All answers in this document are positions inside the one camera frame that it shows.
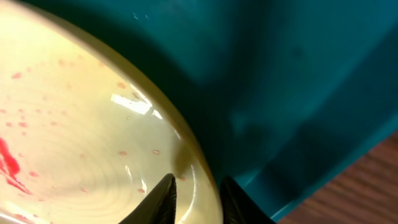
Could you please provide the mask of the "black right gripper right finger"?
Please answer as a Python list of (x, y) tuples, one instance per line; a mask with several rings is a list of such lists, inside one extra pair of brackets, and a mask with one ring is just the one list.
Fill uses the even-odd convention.
[(224, 224), (275, 224), (231, 177), (220, 185)]

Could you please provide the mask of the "yellow-green plate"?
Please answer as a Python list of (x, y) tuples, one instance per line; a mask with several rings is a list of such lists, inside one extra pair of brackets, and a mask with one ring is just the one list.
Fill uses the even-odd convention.
[(176, 223), (223, 221), (189, 125), (132, 63), (73, 24), (1, 2), (1, 222), (119, 223), (174, 175)]

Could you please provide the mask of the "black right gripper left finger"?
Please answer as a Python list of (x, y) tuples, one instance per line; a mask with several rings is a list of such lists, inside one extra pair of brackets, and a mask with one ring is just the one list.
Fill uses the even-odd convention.
[(174, 224), (177, 206), (175, 176), (166, 174), (119, 224)]

